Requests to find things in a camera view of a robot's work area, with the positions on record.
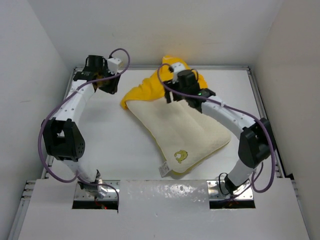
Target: yellow fabric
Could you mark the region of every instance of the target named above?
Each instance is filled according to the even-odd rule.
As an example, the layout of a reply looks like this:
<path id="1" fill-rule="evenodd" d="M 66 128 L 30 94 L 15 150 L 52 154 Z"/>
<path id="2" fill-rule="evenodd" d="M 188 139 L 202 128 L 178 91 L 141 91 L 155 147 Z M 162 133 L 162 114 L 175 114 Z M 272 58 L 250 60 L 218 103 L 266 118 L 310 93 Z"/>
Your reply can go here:
<path id="1" fill-rule="evenodd" d="M 172 57 L 166 55 L 162 58 L 162 63 L 167 64 L 175 64 L 175 63 L 182 63 L 186 69 L 190 69 L 190 67 L 184 62 L 181 58 Z M 173 73 L 169 71 L 168 66 L 163 66 L 160 71 L 159 75 L 162 81 L 168 81 L 173 78 Z M 199 74 L 198 82 L 200 88 L 205 89 L 208 87 L 204 77 Z M 142 81 L 142 84 L 132 88 L 122 99 L 121 106 L 124 109 L 128 109 L 126 101 L 130 100 L 140 100 L 140 101 L 153 101 L 156 99 L 160 99 L 165 96 L 165 90 L 162 84 L 158 80 L 157 71 L 155 71 L 151 77 L 145 78 Z"/>

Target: table surface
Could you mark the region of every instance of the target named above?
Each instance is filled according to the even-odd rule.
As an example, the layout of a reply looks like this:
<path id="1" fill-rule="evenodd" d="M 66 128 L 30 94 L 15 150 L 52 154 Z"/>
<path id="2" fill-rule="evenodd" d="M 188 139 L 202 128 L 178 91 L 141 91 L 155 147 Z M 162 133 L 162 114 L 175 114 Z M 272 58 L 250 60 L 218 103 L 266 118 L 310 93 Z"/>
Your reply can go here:
<path id="1" fill-rule="evenodd" d="M 179 180 L 173 180 L 177 179 L 174 175 L 161 178 L 158 167 L 163 158 L 154 139 L 130 111 L 120 107 L 125 93 L 152 72 L 128 70 L 121 77 L 116 95 L 97 91 L 79 122 L 86 141 L 82 159 L 99 169 L 104 179 L 121 180 L 119 214 L 113 210 L 71 209 L 75 182 L 40 179 L 19 239 L 307 240 L 288 178 L 276 178 L 269 191 L 254 193 L 255 209 L 209 209 L 206 180 L 229 172 L 235 165 L 239 143 L 235 136 Z M 199 72 L 227 104 L 259 115 L 246 70 Z M 268 183 L 270 166 L 270 160 L 266 160 L 256 184 L 260 189 Z M 72 176 L 59 161 L 54 161 L 52 169 L 60 177 Z"/>

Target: elephant logo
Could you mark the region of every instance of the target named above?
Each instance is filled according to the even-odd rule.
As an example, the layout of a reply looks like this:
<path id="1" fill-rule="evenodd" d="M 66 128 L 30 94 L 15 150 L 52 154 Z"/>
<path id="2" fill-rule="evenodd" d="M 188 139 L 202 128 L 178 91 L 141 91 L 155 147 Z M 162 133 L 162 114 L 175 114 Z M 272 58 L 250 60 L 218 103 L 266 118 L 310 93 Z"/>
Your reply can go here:
<path id="1" fill-rule="evenodd" d="M 177 151 L 175 154 L 175 159 L 178 161 L 178 163 L 182 163 L 183 160 L 185 160 L 188 157 L 188 153 L 185 150 Z"/>

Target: clothing tag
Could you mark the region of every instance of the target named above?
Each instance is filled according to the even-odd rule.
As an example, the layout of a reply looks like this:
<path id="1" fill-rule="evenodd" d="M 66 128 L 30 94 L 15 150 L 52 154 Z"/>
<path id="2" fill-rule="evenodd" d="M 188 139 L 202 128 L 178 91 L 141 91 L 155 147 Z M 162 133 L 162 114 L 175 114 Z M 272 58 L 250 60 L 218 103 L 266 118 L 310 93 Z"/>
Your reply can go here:
<path id="1" fill-rule="evenodd" d="M 165 161 L 163 163 L 163 165 L 161 167 L 159 167 L 159 171 L 160 171 L 160 174 L 161 174 L 162 178 L 171 171 L 170 167 L 167 164 L 167 161 Z"/>

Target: wall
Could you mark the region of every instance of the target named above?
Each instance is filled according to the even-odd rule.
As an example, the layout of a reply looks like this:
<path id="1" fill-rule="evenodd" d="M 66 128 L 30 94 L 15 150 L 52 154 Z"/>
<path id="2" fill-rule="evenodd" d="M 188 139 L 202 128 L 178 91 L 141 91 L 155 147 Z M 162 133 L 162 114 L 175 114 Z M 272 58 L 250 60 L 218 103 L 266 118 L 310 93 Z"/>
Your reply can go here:
<path id="1" fill-rule="evenodd" d="M 0 2 L 0 240 L 7 239 L 26 180 L 40 177 L 42 119 L 63 98 L 62 59 L 27 0 Z"/>
<path id="2" fill-rule="evenodd" d="M 67 66 L 126 48 L 133 65 L 251 65 L 282 0 L 28 0 Z"/>
<path id="3" fill-rule="evenodd" d="M 287 0 L 254 74 L 312 239 L 320 239 L 320 1 Z"/>

